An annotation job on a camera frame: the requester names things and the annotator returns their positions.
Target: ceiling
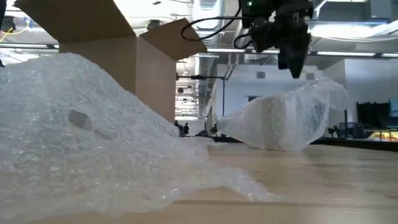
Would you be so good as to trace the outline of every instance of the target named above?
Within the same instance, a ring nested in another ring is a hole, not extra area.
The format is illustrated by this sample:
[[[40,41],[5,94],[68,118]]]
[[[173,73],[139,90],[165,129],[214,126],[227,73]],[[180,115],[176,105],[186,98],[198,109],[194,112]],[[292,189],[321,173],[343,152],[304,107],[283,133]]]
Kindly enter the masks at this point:
[[[25,43],[25,44],[56,44],[57,41],[46,33],[38,24],[31,22],[27,26],[29,18],[26,15],[12,7],[14,0],[8,0],[7,15],[14,16],[14,22],[17,26],[17,30],[24,30],[18,35],[8,35],[1,44],[3,43]],[[186,17],[189,20],[201,19],[205,17],[213,16],[233,16],[238,9],[237,0],[162,0],[160,4],[153,4],[153,1],[141,1],[141,0],[115,0],[115,3],[119,6],[126,19],[133,27],[137,34],[141,34],[146,31],[146,25],[151,19],[158,19],[162,24]],[[314,0],[314,5],[317,7],[321,5],[324,0]],[[374,9],[375,6],[370,7],[372,2],[376,2],[377,7],[385,6],[385,9],[379,8]],[[320,30],[318,33],[322,34],[325,31],[334,33],[330,25],[338,24],[349,24],[348,27],[342,30],[340,27],[337,31],[353,32],[358,34],[358,30],[354,30],[353,27],[363,26],[374,27],[376,25],[385,23],[385,19],[395,21],[398,19],[398,4],[395,1],[390,0],[336,0],[327,1],[322,4],[320,10],[316,13],[318,15],[317,21],[309,21],[310,28],[319,27],[322,25],[328,25],[326,29]],[[227,21],[209,21],[203,22],[196,26],[197,32],[200,36],[207,35],[219,29]],[[208,47],[213,48],[232,48],[233,40],[239,34],[246,33],[246,30],[242,30],[239,21],[234,21],[226,30],[221,32],[219,35],[214,36],[211,39],[205,40],[205,44]],[[390,36],[398,35],[398,32],[391,34]],[[310,45],[312,50],[322,51],[370,51],[370,52],[398,52],[398,40],[389,41],[377,41],[377,42],[363,42],[356,40],[353,41],[342,41],[330,40],[324,37],[313,37]],[[35,58],[40,55],[48,55],[56,53],[56,49],[4,49],[0,46],[0,54],[2,58],[6,58],[6,63],[17,63],[25,61],[29,58]],[[327,68],[333,65],[337,61],[341,60],[342,57],[314,57],[308,56],[306,65],[312,65],[319,70]],[[224,73],[217,74],[217,64],[224,64],[232,66],[234,63],[238,63],[236,69],[244,69],[243,65],[258,65],[258,61],[245,61],[244,55],[241,54],[239,57],[234,54],[228,53],[216,53],[216,54],[200,54],[190,58],[186,58],[177,62],[177,73],[180,76],[192,76],[192,75],[207,75],[207,76],[223,76]],[[275,57],[262,61],[267,65],[275,65],[277,60]],[[214,80],[191,80],[189,78],[180,78],[177,81],[177,86],[188,86],[183,88],[183,93],[179,93],[176,88],[176,114],[194,117],[204,117],[206,115],[206,106],[211,99],[211,92],[214,85]]]

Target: plastic bag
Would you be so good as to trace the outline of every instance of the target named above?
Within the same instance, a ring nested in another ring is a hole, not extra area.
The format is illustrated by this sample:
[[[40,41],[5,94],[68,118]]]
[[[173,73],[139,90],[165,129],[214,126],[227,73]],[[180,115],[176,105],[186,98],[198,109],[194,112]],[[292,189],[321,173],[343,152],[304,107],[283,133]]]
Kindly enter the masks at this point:
[[[99,66],[59,54],[0,68],[0,223],[170,205],[225,186],[272,201],[246,171],[209,160]]]
[[[342,85],[322,78],[288,93],[256,98],[221,119],[218,129],[262,149],[299,151],[323,136],[330,108],[344,110],[347,102]]]

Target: pile of bubble wrap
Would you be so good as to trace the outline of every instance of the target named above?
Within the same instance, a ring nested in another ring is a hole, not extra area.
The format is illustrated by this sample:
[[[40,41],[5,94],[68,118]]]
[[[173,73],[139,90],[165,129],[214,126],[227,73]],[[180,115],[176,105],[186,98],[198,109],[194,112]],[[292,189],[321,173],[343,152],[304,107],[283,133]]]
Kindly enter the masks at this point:
[[[218,129],[254,147],[300,151],[324,135],[330,108],[343,111],[347,102],[344,86],[321,78],[294,91],[256,98],[219,121]]]
[[[79,55],[0,68],[0,96],[0,223],[148,212],[222,186],[249,200],[275,199],[248,172],[210,161],[210,142],[179,138]]]

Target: wooden table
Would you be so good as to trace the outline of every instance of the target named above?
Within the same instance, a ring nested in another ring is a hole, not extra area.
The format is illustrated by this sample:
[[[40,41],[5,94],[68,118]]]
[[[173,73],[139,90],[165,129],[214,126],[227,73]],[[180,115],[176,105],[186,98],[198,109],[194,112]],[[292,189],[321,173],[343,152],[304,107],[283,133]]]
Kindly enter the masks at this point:
[[[156,212],[121,218],[81,214],[32,223],[398,223],[397,153],[334,146],[280,152],[243,144],[209,152],[222,164],[250,170],[270,192],[285,195],[286,202],[248,202],[227,189],[209,189]]]

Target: bubble wrap bag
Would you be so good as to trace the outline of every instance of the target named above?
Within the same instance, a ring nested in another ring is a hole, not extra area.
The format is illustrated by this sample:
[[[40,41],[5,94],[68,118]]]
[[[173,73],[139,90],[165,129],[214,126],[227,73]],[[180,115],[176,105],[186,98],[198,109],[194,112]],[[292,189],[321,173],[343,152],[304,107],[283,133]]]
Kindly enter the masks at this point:
[[[79,55],[0,68],[0,96],[0,223],[148,212],[221,186],[275,199]]]
[[[218,129],[262,149],[300,151],[325,133],[330,108],[344,110],[345,88],[327,78],[294,91],[263,96],[224,117]]]

